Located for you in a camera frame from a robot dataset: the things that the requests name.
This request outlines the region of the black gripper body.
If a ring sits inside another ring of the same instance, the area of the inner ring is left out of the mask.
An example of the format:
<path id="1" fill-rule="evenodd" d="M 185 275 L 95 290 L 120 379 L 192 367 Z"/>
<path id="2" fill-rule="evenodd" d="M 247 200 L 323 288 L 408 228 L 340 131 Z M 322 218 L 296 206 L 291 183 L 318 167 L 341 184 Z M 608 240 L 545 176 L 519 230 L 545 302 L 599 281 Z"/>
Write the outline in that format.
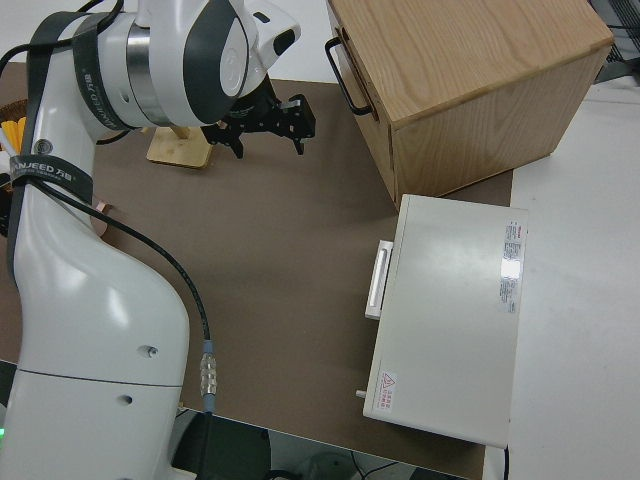
<path id="1" fill-rule="evenodd" d="M 218 129 L 225 134 L 256 131 L 278 135 L 290 133 L 282 101 L 276 96 L 271 82 L 262 82 L 249 94 L 239 97 L 218 123 Z"/>

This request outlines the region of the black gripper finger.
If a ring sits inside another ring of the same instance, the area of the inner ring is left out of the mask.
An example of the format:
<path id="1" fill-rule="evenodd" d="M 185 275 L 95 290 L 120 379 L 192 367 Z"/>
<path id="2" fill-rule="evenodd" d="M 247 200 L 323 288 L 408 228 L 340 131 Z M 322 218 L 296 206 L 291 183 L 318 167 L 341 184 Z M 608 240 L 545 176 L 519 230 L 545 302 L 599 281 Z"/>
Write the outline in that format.
<path id="1" fill-rule="evenodd" d="M 304 143 L 315 136 L 316 119 L 302 94 L 290 97 L 279 106 L 279 132 L 293 141 L 298 155 L 304 154 Z"/>
<path id="2" fill-rule="evenodd" d="M 224 145 L 229 147 L 238 159 L 244 157 L 244 146 L 240 140 L 240 133 L 231 128 L 219 126 L 203 126 L 201 131 L 206 141 L 211 145 Z"/>

